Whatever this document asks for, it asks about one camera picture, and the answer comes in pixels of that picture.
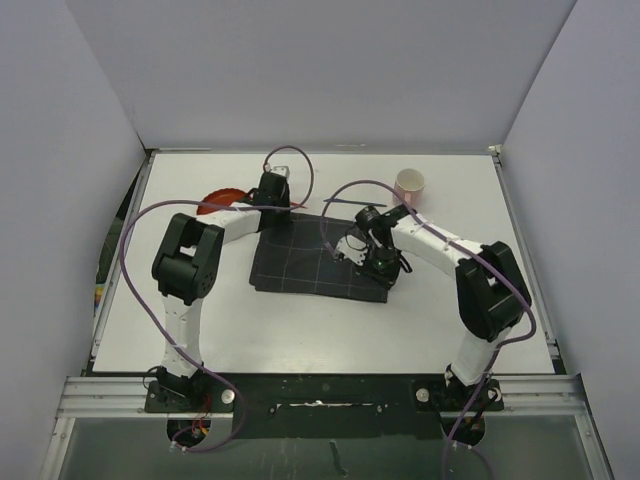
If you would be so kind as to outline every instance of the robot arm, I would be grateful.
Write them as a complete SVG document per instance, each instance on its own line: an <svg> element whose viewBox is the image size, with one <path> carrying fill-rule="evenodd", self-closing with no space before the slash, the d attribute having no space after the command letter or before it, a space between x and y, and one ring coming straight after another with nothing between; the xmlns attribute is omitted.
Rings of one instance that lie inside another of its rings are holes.
<svg viewBox="0 0 640 480"><path fill-rule="evenodd" d="M418 214L421 222L426 220ZM447 383L476 384L493 352L523 315L523 309L511 292L475 260L449 246L455 241L487 260L509 279L531 304L531 297L511 249L502 242L491 246L464 240L430 224L448 241L420 226L404 206L380 214L367 207L356 215L355 224L363 240L352 235L338 242L336 251L356 265L361 274L370 276L387 288L397 280L400 269L408 265L402 252L409 252L453 278L458 290L458 309L467 328L458 354L447 368Z"/></svg>
<svg viewBox="0 0 640 480"><path fill-rule="evenodd" d="M262 174L257 189L231 207L290 206L287 167ZM198 217L179 213L170 221L153 262L164 304L166 329L176 345L202 363L200 313L218 273L222 246L250 233L290 221L288 210L222 210ZM182 397L196 398L194 378L199 370L169 342L158 369L160 385Z"/></svg>

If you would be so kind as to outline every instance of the cup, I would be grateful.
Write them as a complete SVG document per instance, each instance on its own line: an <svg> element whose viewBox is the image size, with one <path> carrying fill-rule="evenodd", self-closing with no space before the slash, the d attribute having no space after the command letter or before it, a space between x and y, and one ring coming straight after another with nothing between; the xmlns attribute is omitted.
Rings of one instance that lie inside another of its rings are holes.
<svg viewBox="0 0 640 480"><path fill-rule="evenodd" d="M416 207L424 190L424 176L415 168L400 170L396 176L393 189L412 207ZM391 199L395 206L400 205L400 200L393 195Z"/></svg>

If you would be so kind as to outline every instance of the white wall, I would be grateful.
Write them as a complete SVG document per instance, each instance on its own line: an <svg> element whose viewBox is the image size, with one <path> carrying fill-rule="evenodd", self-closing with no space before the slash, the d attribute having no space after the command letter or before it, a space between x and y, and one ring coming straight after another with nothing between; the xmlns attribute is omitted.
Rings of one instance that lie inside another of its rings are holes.
<svg viewBox="0 0 640 480"><path fill-rule="evenodd" d="M640 3L580 0L505 145L561 348L616 478L640 471Z"/></svg>
<svg viewBox="0 0 640 480"><path fill-rule="evenodd" d="M147 147L394 152L502 142L574 2L67 0Z"/></svg>
<svg viewBox="0 0 640 480"><path fill-rule="evenodd" d="M93 283L143 151L61 0L0 15L0 476L35 478L65 376L89 353Z"/></svg>

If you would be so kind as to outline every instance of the tabletop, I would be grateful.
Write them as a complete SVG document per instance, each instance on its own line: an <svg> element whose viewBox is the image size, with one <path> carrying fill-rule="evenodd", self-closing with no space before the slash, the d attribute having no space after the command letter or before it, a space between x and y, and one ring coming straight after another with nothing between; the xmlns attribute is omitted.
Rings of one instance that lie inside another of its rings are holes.
<svg viewBox="0 0 640 480"><path fill-rule="evenodd" d="M225 187L249 190L258 184L263 159L261 154L158 153L140 208L169 199L201 200ZM415 168L426 180L420 213L461 237L507 243L524 272L491 157L315 154L311 160L315 186L304 213L320 214L324 199L347 182L373 179L393 185L397 172ZM304 159L276 154L271 164L290 167L291 200L300 201L310 177ZM375 186L356 186L340 197L393 206L390 193ZM361 208L332 204L328 215L352 219ZM178 212L195 215L195 207L169 206L143 217L126 256L134 284L158 315L162 301L151 265L169 219ZM414 272L401 275L386 304L256 292L249 273L258 238L248 235L223 248L216 284L202 309L200 348L209 368L244 373L442 373L455 358L465 327L458 316L455 282L435 267L408 255ZM144 372L160 363L164 339L125 282L115 280L94 371ZM524 319L511 335L528 328ZM542 328L532 339L505 347L494 372L553 373Z"/></svg>

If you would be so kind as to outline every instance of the folded cloth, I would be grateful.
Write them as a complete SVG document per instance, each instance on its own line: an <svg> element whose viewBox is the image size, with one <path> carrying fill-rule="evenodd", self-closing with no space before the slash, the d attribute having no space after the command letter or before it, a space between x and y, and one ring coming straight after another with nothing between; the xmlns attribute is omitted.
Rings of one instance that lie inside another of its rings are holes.
<svg viewBox="0 0 640 480"><path fill-rule="evenodd" d="M335 261L322 246L320 217L291 214L292 223L260 234L249 283L259 292L307 293L363 302L387 302L387 289L362 275L353 262ZM353 223L329 218L335 245Z"/></svg>

